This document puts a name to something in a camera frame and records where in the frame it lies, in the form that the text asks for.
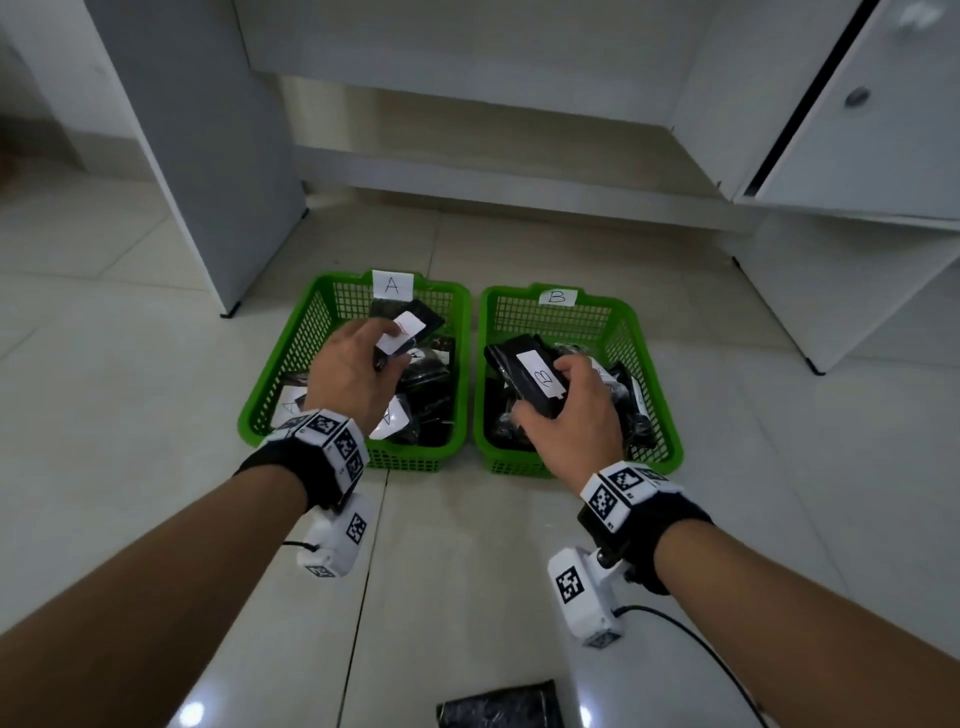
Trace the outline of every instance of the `black wrapped package on floor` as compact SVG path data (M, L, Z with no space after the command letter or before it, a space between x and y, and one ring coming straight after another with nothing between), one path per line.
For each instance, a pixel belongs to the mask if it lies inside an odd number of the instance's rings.
M553 680L437 706L440 728L564 728Z

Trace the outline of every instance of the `black wrist strap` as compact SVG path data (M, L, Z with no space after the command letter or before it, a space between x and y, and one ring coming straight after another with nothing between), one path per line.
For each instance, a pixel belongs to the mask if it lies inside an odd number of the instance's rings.
M350 495L340 493L333 468L323 452L297 438L265 444L244 460L234 475L261 465L279 465L295 475L306 491L306 510L315 505L326 511L336 510Z
M577 521L600 547L600 555L606 562L612 565L623 559L631 565L626 574L629 581L642 584L656 595L670 594L654 566L660 538L674 523L691 519L713 523L713 520L703 508L688 500L680 488L647 466L617 463L594 478L582 494L587 505L581 509ZM598 489L606 493L597 496ZM603 506L605 502L613 505L598 508L598 503ZM621 518L616 516L617 509L623 514Z

